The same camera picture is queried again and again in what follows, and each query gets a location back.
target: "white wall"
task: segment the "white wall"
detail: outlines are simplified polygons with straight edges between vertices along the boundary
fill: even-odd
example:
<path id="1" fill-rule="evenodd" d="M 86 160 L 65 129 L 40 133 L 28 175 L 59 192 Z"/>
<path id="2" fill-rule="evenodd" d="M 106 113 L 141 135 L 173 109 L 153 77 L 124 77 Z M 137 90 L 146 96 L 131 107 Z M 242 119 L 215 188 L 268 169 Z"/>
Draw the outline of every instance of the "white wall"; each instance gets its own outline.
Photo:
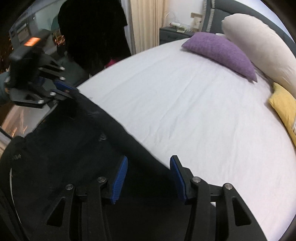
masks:
<path id="1" fill-rule="evenodd" d="M 169 11 L 173 12 L 176 16 L 176 22 L 180 22 L 186 25 L 191 25 L 192 19 L 190 18 L 191 12 L 202 14 L 203 0 L 168 0 L 170 1 Z M 238 2 L 251 7 L 257 12 L 261 13 L 269 20 L 279 26 L 290 37 L 288 30 L 283 25 L 277 15 L 272 12 L 261 0 L 237 0 Z M 169 14 L 169 21 L 174 21 L 174 15 Z"/>

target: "white bed sheet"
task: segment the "white bed sheet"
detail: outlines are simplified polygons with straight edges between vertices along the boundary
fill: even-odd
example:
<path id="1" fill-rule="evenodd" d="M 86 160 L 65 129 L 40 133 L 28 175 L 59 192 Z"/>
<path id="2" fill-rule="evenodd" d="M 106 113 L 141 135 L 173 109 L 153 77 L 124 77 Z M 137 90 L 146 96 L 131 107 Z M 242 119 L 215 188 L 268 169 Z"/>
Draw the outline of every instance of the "white bed sheet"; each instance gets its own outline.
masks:
<path id="1" fill-rule="evenodd" d="M 270 85 L 181 50 L 185 40 L 132 56 L 95 75 L 80 91 L 169 166 L 209 184 L 232 183 L 269 241 L 296 214 L 296 155 Z"/>

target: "gray headboard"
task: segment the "gray headboard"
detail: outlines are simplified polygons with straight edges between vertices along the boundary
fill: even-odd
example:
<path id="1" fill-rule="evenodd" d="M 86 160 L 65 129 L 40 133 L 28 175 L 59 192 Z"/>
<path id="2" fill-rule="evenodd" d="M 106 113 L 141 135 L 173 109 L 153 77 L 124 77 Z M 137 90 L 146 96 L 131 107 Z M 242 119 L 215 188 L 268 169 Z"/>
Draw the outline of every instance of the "gray headboard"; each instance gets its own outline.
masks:
<path id="1" fill-rule="evenodd" d="M 204 18 L 201 31 L 223 33 L 221 21 L 234 13 L 248 14 L 260 19 L 282 38 L 296 57 L 296 44 L 283 30 L 254 9 L 234 0 L 204 0 Z"/>

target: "gray nightstand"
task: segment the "gray nightstand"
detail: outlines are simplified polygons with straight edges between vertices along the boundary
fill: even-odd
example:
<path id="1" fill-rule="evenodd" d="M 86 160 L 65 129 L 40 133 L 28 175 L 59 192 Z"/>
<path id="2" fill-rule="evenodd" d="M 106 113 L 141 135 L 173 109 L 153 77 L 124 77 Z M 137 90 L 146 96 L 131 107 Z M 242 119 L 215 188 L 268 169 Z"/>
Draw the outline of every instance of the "gray nightstand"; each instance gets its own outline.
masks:
<path id="1" fill-rule="evenodd" d="M 159 45 L 180 40 L 180 39 L 190 38 L 194 34 L 195 34 L 194 32 L 177 33 L 177 30 L 175 28 L 170 28 L 170 27 L 160 28 L 159 29 Z"/>

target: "purple pillow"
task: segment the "purple pillow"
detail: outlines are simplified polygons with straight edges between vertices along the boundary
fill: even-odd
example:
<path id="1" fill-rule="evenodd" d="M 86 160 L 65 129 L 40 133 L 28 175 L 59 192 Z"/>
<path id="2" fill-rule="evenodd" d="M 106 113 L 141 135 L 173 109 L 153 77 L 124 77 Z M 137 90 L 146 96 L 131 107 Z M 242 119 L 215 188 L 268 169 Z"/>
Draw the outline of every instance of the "purple pillow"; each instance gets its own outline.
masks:
<path id="1" fill-rule="evenodd" d="M 190 51 L 213 59 L 231 70 L 257 82 L 254 67 L 239 47 L 228 39 L 215 34 L 198 32 L 183 45 Z"/>

